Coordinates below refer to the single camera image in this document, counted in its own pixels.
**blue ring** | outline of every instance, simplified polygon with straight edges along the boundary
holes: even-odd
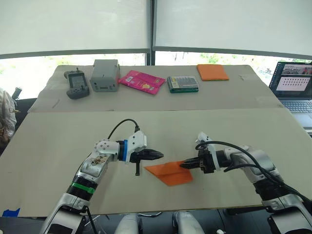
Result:
[[[126,161],[127,158],[127,151],[128,151],[128,140],[124,140],[124,147],[123,147],[123,158],[122,161]]]

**black cable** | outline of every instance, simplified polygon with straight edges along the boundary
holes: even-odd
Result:
[[[237,168],[242,168],[242,167],[256,167],[256,168],[258,168],[254,164],[239,164],[239,165],[236,165],[236,166],[228,167],[227,169],[224,170],[224,172],[229,172],[231,170],[234,170],[234,169],[237,169]]]
[[[222,221],[223,231],[226,233],[226,229],[225,229],[225,225],[224,225],[224,221],[223,221],[223,218],[222,218],[222,216],[221,216],[221,213],[220,213],[220,211],[219,211],[218,209],[217,209],[217,211],[218,211],[219,216],[220,216],[220,219],[221,219],[221,221]]]
[[[203,145],[208,145],[208,144],[219,144],[219,145],[226,145],[232,148],[235,148],[239,151],[241,151],[242,153],[246,154],[253,162],[255,165],[253,164],[241,164],[241,165],[237,165],[237,166],[230,166],[229,168],[227,168],[227,171],[230,171],[232,169],[236,169],[236,168],[241,168],[241,167],[256,167],[258,168],[262,174],[271,182],[287,189],[288,191],[290,191],[291,193],[299,196],[305,203],[307,203],[308,207],[312,207],[312,201],[310,199],[308,199],[306,196],[302,195],[300,192],[298,192],[296,189],[292,188],[291,186],[285,184],[283,181],[281,181],[280,179],[278,179],[276,176],[274,176],[272,173],[268,172],[266,169],[264,169],[263,167],[260,166],[260,164],[258,163],[258,161],[250,154],[248,153],[246,150],[242,149],[241,147],[237,146],[237,145],[233,145],[227,142],[223,142],[223,141],[205,141],[202,142],[198,145],[196,145],[195,149],[199,150],[201,146]]]
[[[162,214],[162,212],[158,212],[157,214],[142,214],[142,213],[137,213],[138,216],[143,216],[143,217],[149,217],[149,218],[155,218],[159,215]]]
[[[139,126],[138,126],[138,124],[137,124],[137,122],[136,122],[135,120],[133,120],[133,119],[131,119],[131,118],[127,118],[127,119],[124,119],[123,121],[119,122],[119,124],[117,124],[117,125],[115,126],[115,128],[113,128],[113,130],[111,131],[111,133],[109,134],[109,136],[107,137],[107,139],[110,139],[111,136],[112,136],[112,134],[114,133],[114,131],[117,129],[117,127],[119,127],[119,125],[121,125],[122,123],[124,123],[124,122],[126,122],[126,121],[131,121],[131,122],[133,122],[133,123],[136,125],[135,132],[137,132],[137,131],[140,130],[140,128],[139,128]]]
[[[95,227],[95,225],[94,225],[94,222],[93,222],[93,219],[92,219],[92,216],[91,216],[89,207],[87,207],[86,210],[87,210],[88,217],[89,217],[89,219],[90,219],[90,223],[91,223],[92,229],[93,229],[93,231],[94,231],[94,234],[98,234],[98,233],[97,233],[97,230],[96,230],[96,227]]]

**orange folded paper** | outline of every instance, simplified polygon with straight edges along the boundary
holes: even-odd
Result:
[[[223,66],[219,64],[199,64],[197,70],[203,81],[207,80],[228,80]]]
[[[180,167],[184,161],[168,162],[161,165],[144,167],[169,186],[184,184],[193,180],[188,169]]]

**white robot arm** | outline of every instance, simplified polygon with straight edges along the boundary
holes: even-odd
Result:
[[[246,145],[235,146],[212,141],[203,132],[198,135],[196,142],[198,157],[185,160],[181,167],[200,168],[204,173],[213,173],[220,167],[227,167],[224,172],[241,168],[262,198],[263,206],[273,213],[268,219],[273,233],[285,234],[293,230],[307,230],[311,233],[312,216],[308,211],[311,209],[311,200],[283,182],[279,171],[265,152]],[[213,144],[228,147],[215,151]]]
[[[108,163],[118,160],[136,163],[136,175],[139,175],[140,160],[163,157],[162,153],[146,149],[146,146],[146,136],[142,131],[136,131],[128,140],[103,139],[95,143],[93,151],[77,170],[67,191],[46,218],[40,234],[81,233],[86,222],[81,213],[89,212],[90,199],[103,178]]]

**blue tape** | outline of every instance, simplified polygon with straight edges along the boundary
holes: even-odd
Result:
[[[3,211],[2,217],[17,217],[19,215],[20,208],[18,208],[16,211],[11,210],[5,210]]]
[[[126,161],[127,158],[127,150],[128,150],[128,140],[124,140],[124,147],[123,147],[123,158],[122,161]]]

